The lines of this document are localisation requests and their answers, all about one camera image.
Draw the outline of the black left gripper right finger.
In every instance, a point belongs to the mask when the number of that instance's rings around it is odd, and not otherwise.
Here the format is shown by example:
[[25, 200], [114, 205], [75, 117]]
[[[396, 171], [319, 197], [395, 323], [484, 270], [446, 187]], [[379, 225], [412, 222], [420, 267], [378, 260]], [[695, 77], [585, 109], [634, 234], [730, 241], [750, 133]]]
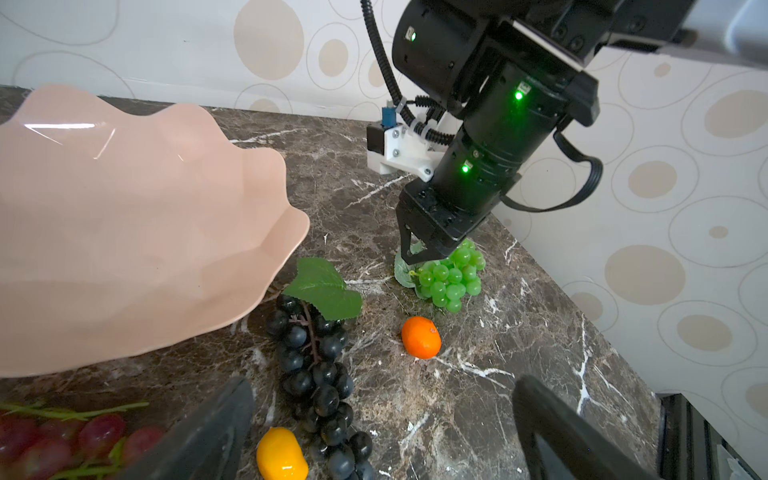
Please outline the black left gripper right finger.
[[515, 384], [513, 416], [531, 479], [654, 479], [536, 377]]

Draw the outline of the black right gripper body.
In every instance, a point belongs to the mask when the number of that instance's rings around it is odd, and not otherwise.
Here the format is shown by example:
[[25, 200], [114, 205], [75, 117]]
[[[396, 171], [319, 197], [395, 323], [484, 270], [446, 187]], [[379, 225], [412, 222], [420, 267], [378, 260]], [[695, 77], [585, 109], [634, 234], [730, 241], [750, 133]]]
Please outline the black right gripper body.
[[[396, 206], [398, 228], [408, 224], [434, 228], [433, 242], [438, 258], [446, 258], [488, 216], [501, 201], [503, 191], [515, 185], [515, 179], [499, 184], [480, 180], [454, 179], [446, 183], [416, 179], [400, 193]], [[418, 242], [413, 250], [418, 252]]]

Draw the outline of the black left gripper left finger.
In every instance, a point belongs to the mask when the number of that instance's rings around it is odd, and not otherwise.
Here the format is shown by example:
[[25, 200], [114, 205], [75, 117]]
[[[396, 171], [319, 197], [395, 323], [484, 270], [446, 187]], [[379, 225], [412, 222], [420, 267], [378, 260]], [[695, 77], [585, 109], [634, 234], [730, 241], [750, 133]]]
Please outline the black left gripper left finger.
[[254, 398], [249, 381], [233, 377], [117, 477], [234, 479], [253, 413]]

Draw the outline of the green fake grape bunch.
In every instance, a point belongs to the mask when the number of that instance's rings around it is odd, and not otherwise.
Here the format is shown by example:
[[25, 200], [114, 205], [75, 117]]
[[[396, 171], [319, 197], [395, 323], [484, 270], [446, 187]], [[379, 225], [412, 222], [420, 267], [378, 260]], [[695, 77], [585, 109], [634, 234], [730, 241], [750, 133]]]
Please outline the green fake grape bunch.
[[447, 258], [408, 265], [400, 251], [394, 259], [394, 276], [421, 300], [449, 313], [461, 311], [466, 297], [482, 291], [479, 274], [485, 269], [483, 253], [471, 239], [464, 239]]

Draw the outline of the black fake grape bunch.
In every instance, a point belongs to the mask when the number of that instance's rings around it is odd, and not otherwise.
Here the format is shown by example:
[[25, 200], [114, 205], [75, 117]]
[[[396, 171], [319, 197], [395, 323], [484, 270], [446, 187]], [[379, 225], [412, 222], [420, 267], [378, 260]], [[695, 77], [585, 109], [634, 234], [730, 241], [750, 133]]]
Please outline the black fake grape bunch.
[[362, 313], [359, 292], [322, 258], [303, 258], [265, 321], [276, 341], [281, 387], [296, 402], [293, 417], [311, 437], [310, 454], [332, 479], [373, 479], [371, 435], [354, 426], [348, 399], [355, 385], [342, 362], [345, 323]]

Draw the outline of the red fake grape bunch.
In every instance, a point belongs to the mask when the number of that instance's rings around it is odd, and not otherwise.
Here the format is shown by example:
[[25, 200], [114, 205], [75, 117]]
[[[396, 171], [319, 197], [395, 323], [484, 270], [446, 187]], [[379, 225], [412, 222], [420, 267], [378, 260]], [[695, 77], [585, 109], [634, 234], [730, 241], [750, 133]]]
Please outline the red fake grape bunch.
[[42, 403], [1, 405], [3, 479], [114, 479], [166, 434], [131, 430], [124, 414], [146, 402], [75, 411]]

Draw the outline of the pink scalloped fruit bowl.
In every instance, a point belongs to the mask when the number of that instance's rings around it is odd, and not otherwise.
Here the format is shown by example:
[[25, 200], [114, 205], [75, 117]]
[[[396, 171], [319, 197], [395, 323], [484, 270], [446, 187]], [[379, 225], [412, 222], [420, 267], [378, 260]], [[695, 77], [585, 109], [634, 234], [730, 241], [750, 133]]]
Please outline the pink scalloped fruit bowl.
[[67, 86], [1, 126], [1, 374], [145, 354], [249, 313], [310, 227], [286, 163], [200, 106], [150, 115]]

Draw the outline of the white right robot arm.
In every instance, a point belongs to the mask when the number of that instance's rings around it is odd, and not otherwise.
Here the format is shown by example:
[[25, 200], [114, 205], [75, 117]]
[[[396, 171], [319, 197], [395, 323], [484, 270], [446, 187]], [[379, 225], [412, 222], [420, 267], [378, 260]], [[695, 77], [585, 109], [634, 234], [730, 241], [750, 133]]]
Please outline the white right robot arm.
[[569, 206], [598, 187], [602, 162], [564, 135], [600, 113], [588, 65], [606, 47], [713, 63], [767, 63], [763, 1], [412, 1], [385, 49], [361, 5], [397, 113], [438, 164], [407, 184], [396, 215], [408, 264], [452, 254], [552, 138], [590, 173]]

